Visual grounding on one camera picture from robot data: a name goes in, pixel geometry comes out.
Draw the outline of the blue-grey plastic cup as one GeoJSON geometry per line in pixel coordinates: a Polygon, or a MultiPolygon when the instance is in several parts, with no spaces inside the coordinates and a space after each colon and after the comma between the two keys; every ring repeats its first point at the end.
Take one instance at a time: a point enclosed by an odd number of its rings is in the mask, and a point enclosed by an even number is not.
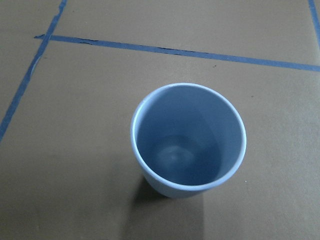
{"type": "Polygon", "coordinates": [[[220,93],[173,83],[148,94],[130,124],[133,153],[150,186],[187,198],[230,179],[246,153],[241,116],[220,93]]]}

